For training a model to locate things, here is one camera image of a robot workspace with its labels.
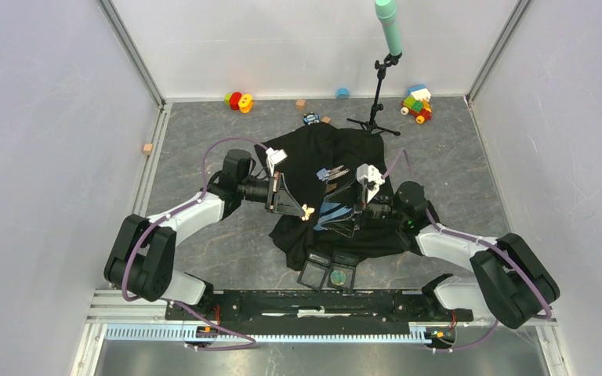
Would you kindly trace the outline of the black printed t-shirt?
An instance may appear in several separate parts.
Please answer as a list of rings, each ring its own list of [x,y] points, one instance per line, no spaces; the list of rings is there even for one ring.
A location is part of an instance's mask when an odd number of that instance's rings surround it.
[[[261,163],[266,161],[267,148],[286,152],[287,158],[276,169],[285,174],[294,198],[315,208],[309,221],[284,215],[270,232],[274,245],[285,253],[288,268],[301,270],[310,251],[328,257],[335,252],[347,253],[359,257],[360,262],[406,251],[420,253],[415,235],[427,223],[405,216],[394,216],[397,220],[394,229],[357,233],[352,238],[322,228],[323,222],[353,220],[354,213],[346,208],[324,213],[325,195],[356,178],[357,168],[362,164],[386,172],[382,136],[319,123],[304,125],[256,146]]]

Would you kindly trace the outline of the round green brooch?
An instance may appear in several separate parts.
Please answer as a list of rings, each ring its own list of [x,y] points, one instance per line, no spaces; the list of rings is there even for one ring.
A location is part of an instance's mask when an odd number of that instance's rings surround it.
[[[329,282],[335,286],[343,286],[347,281],[346,273],[341,269],[334,269],[329,275]]]

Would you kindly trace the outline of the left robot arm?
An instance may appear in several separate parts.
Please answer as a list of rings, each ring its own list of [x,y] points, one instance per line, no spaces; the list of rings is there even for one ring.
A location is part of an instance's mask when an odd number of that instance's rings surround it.
[[[284,173],[276,169],[285,158],[283,150],[267,150],[270,177],[257,179],[251,174],[251,154],[229,150],[221,170],[190,200],[150,217],[129,215],[116,236],[104,278],[125,289],[128,299],[183,302],[194,318],[209,317],[215,308],[214,297],[207,293],[210,285],[175,269],[176,247],[197,231],[227,218],[242,201],[259,202],[270,213],[309,220],[314,208],[292,196]]]

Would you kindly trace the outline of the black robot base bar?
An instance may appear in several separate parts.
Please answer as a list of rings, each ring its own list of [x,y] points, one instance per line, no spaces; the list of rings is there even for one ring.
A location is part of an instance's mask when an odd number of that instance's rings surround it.
[[[242,334],[406,334],[410,323],[460,324],[468,309],[446,309],[416,290],[224,290],[195,309]]]

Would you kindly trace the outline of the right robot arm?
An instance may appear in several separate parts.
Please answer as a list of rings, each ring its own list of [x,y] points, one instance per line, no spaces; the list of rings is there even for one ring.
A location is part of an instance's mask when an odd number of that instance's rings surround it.
[[[516,233],[478,237],[442,224],[423,186],[406,181],[392,194],[371,195],[370,184],[354,182],[325,197],[317,224],[342,240],[375,243],[368,251],[393,245],[420,257],[443,259],[468,272],[426,285],[423,313],[440,320],[453,309],[490,313],[511,329],[531,318],[549,319],[560,288],[524,238]]]

